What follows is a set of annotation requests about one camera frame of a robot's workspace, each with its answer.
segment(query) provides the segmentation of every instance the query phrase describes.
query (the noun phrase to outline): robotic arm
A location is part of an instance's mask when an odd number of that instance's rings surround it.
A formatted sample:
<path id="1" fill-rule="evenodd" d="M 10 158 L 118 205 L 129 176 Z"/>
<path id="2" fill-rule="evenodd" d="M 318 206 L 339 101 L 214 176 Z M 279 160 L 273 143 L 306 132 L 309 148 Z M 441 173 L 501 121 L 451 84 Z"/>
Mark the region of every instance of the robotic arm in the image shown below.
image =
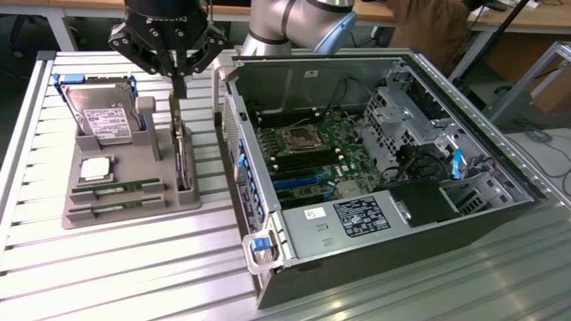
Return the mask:
<path id="1" fill-rule="evenodd" d="M 187 98 L 185 77 L 206 70 L 227 44 L 223 32 L 209 23 L 202 3 L 126 0 L 126 22 L 110 37 L 113 48 L 146 72 L 171 79 L 179 99 Z M 355 24 L 353 6 L 354 0 L 253 0 L 242 55 L 291 54 L 290 40 L 319 54 L 334 54 Z"/>
<path id="2" fill-rule="evenodd" d="M 113 48 L 147 73 L 171 79 L 179 99 L 187 98 L 185 77 L 206 70 L 226 44 L 201 0 L 126 0 L 126 22 L 110 36 Z M 194 47 L 198 51 L 189 56 Z"/>

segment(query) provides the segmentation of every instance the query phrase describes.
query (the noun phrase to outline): circuit board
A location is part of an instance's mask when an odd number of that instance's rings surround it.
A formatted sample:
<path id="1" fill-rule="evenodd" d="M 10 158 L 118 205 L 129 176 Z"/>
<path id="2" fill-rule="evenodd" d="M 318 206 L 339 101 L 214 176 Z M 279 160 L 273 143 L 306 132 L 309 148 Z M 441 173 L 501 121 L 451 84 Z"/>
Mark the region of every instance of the circuit board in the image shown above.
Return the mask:
<path id="1" fill-rule="evenodd" d="M 141 191 L 143 184 L 159 183 L 161 179 L 145 179 L 141 181 L 101 184 L 90 187 L 78 187 L 71 190 L 73 193 L 82 193 L 93 191 L 97 195 L 119 194 L 127 192 Z"/>
<path id="2" fill-rule="evenodd" d="M 317 150 L 341 149 L 342 159 L 331 165 L 311 167 L 303 172 L 303 177 L 317 177 L 317 183 L 290 188 L 277 188 L 283 182 L 299 181 L 299 175 L 289 177 L 289 172 L 279 175 L 273 166 L 269 166 L 277 194 L 283 208 L 305 206 L 311 203 L 334 201 L 347 197 L 359 196 L 373 191 L 378 186 L 382 175 L 374 166 L 374 160 L 359 139 L 359 132 L 354 129 L 350 119 L 338 111 L 330 111 L 329 115 L 317 123 L 305 125 L 303 122 L 282 128 L 259 128 L 258 141 L 269 164 L 273 157 L 305 150 L 293 150 L 289 134 L 294 130 L 314 130 L 317 136 L 303 135 L 303 144 L 294 146 L 302 148 L 309 142 Z"/>
<path id="3" fill-rule="evenodd" d="M 110 203 L 110 204 L 91 205 L 90 207 L 82 207 L 79 209 L 70 209 L 70 213 L 90 210 L 95 214 L 99 214 L 103 212 L 119 211 L 122 209 L 137 209 L 139 207 L 143 207 L 145 201 L 157 201 L 157 200 L 161 200 L 161 198 L 162 196 L 151 196 L 146 199 L 123 201 L 123 202 Z"/>

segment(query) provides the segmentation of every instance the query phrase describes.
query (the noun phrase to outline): green circuit board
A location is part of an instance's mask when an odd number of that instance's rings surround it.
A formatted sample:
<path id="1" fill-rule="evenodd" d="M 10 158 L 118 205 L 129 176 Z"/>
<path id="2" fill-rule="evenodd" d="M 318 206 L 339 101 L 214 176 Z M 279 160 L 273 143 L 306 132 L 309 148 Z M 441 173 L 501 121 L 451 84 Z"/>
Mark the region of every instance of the green circuit board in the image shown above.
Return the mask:
<path id="1" fill-rule="evenodd" d="M 334 201 L 347 197 L 359 196 L 373 191 L 378 186 L 382 174 L 374 166 L 374 160 L 358 140 L 359 132 L 354 129 L 347 117 L 338 111 L 331 111 L 318 123 L 311 125 L 297 124 L 285 127 L 289 130 L 297 128 L 313 128 L 322 143 L 321 149 L 339 148 L 343 160 L 335 164 L 313 167 L 311 174 L 305 177 L 319 177 L 318 184 L 279 189 L 277 191 L 285 208 L 303 206 L 307 203 Z M 283 137 L 285 128 L 259 128 L 258 141 L 269 164 L 273 156 L 293 154 L 289 150 L 287 139 Z M 299 178 L 273 179 L 277 181 L 295 181 Z"/>

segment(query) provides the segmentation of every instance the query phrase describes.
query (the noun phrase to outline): hard drive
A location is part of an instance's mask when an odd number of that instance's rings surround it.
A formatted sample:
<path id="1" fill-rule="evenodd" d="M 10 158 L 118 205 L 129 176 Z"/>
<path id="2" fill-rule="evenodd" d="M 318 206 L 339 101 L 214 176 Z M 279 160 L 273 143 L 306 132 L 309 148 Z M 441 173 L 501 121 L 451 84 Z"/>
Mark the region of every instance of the hard drive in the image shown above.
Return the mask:
<path id="1" fill-rule="evenodd" d="M 95 135 L 102 145 L 133 142 L 133 132 L 145 130 L 135 109 L 135 79 L 86 79 L 83 75 L 57 79 L 57 88 L 74 114 L 81 135 Z"/>

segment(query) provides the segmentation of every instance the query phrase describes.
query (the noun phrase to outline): hard drive label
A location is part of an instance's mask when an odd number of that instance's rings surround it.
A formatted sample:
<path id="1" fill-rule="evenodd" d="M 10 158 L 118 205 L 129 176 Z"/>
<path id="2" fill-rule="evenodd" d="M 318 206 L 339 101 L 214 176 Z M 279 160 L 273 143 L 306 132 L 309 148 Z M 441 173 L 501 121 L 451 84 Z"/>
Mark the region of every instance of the hard drive label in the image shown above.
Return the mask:
<path id="1" fill-rule="evenodd" d="M 131 137 L 123 108 L 86 109 L 83 112 L 98 139 Z"/>
<path id="2" fill-rule="evenodd" d="M 391 228 L 375 197 L 355 199 L 333 206 L 350 237 L 358 237 Z"/>

